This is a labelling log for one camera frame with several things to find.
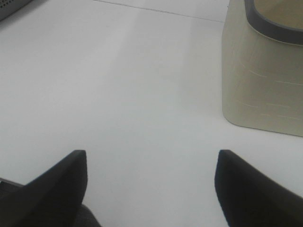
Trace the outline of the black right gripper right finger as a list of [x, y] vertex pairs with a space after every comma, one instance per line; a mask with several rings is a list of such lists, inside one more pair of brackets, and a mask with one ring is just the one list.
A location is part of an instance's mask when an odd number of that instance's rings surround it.
[[220, 150], [215, 192], [230, 227], [301, 227], [303, 199], [230, 150]]

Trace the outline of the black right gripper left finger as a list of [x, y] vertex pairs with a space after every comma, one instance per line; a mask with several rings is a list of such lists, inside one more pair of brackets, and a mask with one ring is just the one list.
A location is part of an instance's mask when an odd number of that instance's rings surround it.
[[83, 204], [87, 155], [75, 150], [31, 182], [0, 179], [2, 227], [99, 227]]

